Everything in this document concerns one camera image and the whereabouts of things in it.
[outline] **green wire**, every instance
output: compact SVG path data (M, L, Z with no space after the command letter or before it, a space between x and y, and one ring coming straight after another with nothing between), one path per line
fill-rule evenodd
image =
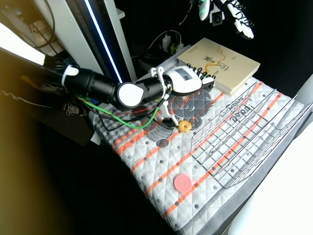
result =
M152 114L152 117L149 119L149 121L148 121L146 124L144 124L144 125L142 125L142 126L133 126L133 125L130 125L130 124L128 124L127 122L123 121L123 120L120 119L118 116L115 116L115 115L114 115L113 113L111 113L110 111L105 110L105 109L102 109L102 108L100 108L100 107L98 107L98 106L96 106L96 105L94 105L94 104L91 104L91 103L87 102L87 101L84 100L84 99L82 99L82 100L83 100L83 102L84 102L85 104L89 105L90 107L92 107L92 108L94 108L94 109L96 109L96 110L99 110L99 111L101 111L101 112L103 112L103 113L105 113L105 114L111 115L113 118L115 118L115 119L118 120L119 122L123 123L124 125L126 125L126 126L128 126L128 127L130 127L130 128L134 128L134 129L143 129L143 128L147 127L147 126L153 121L153 119L155 118L155 116L156 116L156 114L157 114L157 112L158 112L158 110L159 110L159 107L156 107L156 109L154 110L154 112L153 112L153 114Z

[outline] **led light strip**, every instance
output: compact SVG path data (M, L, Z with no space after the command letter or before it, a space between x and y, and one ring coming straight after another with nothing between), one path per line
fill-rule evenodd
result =
M88 11L89 11L89 13L90 13L90 16L91 16L91 18L92 18L93 23L94 23L94 25L96 26L96 29L97 29L97 31L98 31L98 34L99 34L100 38L101 38L102 44L103 44L104 48L105 48L106 51L107 51L107 54L108 54L108 56L109 56L109 59L111 60L111 63L112 63L112 65L113 65L113 68L114 68L114 70L115 70L115 73L116 73L116 75L117 75L117 78L118 78L119 82L122 83L121 76L119 75L119 72L117 71L116 65L115 65L114 60L113 60L113 58L112 58L112 56L111 56L111 53L110 53L109 48L108 48L108 45L107 45L106 41L104 40L103 34L102 34L101 30L100 30L100 27L99 27L99 24L98 24L98 22L97 22L97 19L96 19L96 17L94 16L94 13L93 13L93 11L92 11L92 8L91 8L91 6L90 6L89 1L88 1L88 0L85 0L85 4L86 4L86 6L87 6L87 8L88 8Z

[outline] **red disc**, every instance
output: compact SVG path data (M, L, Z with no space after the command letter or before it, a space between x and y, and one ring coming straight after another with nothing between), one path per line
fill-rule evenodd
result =
M191 189L191 179L188 175L180 174L174 179L174 187L179 192L187 192Z

